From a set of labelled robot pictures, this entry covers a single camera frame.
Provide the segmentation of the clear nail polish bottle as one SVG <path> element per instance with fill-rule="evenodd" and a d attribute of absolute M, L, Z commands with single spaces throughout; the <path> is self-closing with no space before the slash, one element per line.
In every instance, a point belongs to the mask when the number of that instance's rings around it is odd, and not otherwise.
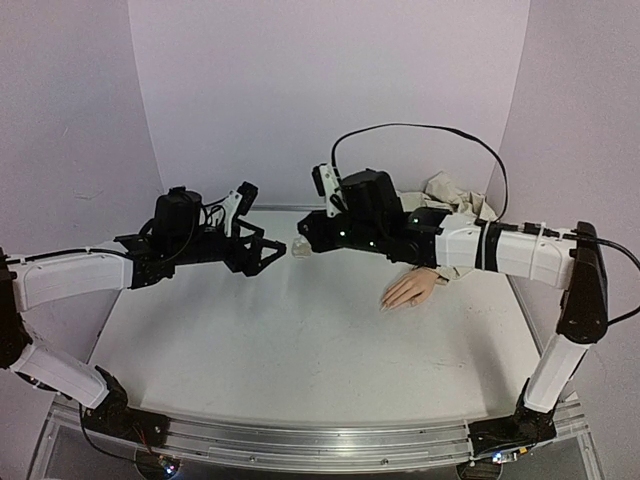
<path fill-rule="evenodd" d="M 298 237 L 292 242 L 291 254 L 296 259 L 303 259 L 310 257 L 313 251 L 311 245 L 304 237 Z"/>

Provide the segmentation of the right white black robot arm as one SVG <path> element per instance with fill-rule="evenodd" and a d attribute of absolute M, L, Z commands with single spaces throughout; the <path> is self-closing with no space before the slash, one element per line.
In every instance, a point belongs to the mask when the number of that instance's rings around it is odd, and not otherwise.
<path fill-rule="evenodd" d="M 316 166 L 312 178 L 325 201 L 298 224 L 315 253 L 366 251 L 416 267 L 463 267 L 542 282 L 562 291 L 554 335 L 526 380 L 513 414 L 468 426 L 471 458 L 500 464 L 556 436 L 554 412 L 589 348 L 614 319 L 608 314 L 602 247 L 580 222 L 572 230 L 543 224 L 473 220 L 445 209 L 403 210 L 390 176 L 364 170 L 344 179 L 335 167 Z"/>

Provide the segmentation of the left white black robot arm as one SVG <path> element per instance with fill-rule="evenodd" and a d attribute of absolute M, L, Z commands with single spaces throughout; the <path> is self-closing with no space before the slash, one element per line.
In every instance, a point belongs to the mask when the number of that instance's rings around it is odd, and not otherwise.
<path fill-rule="evenodd" d="M 258 194 L 245 182 L 206 204 L 184 186 L 156 200 L 139 232 L 102 246 L 32 256 L 1 257 L 1 366 L 25 380 L 75 400 L 116 437 L 131 433 L 135 416 L 126 390 L 101 367 L 55 350 L 23 320 L 23 313 L 61 299 L 100 291 L 147 288 L 178 267 L 223 263 L 254 277 L 286 252 L 262 228 L 244 221 Z"/>

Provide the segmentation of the beige jacket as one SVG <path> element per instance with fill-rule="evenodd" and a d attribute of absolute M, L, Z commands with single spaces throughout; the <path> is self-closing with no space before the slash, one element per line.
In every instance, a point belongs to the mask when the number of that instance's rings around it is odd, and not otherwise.
<path fill-rule="evenodd" d="M 403 210 L 409 213 L 419 207 L 430 207 L 460 213 L 472 220 L 476 218 L 481 220 L 497 219 L 497 214 L 487 202 L 484 194 L 458 188 L 453 179 L 444 171 L 428 179 L 421 191 L 398 191 L 398 196 Z"/>

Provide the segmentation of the mannequin hand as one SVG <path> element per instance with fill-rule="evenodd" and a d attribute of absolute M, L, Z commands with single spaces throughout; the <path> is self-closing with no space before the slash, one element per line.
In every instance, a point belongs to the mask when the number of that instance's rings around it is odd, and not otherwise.
<path fill-rule="evenodd" d="M 415 307 L 427 300 L 436 286 L 447 283 L 436 270 L 414 268 L 386 289 L 380 302 L 381 310 Z"/>

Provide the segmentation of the aluminium front rail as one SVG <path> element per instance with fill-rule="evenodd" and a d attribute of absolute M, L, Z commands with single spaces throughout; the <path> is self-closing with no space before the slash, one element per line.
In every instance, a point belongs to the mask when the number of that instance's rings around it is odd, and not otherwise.
<path fill-rule="evenodd" d="M 251 425 L 168 417 L 128 408 L 118 417 L 82 413 L 81 427 L 146 453 L 217 465 L 295 473 L 361 474 L 515 461 L 587 432 L 579 402 L 553 415 L 373 427 Z"/>

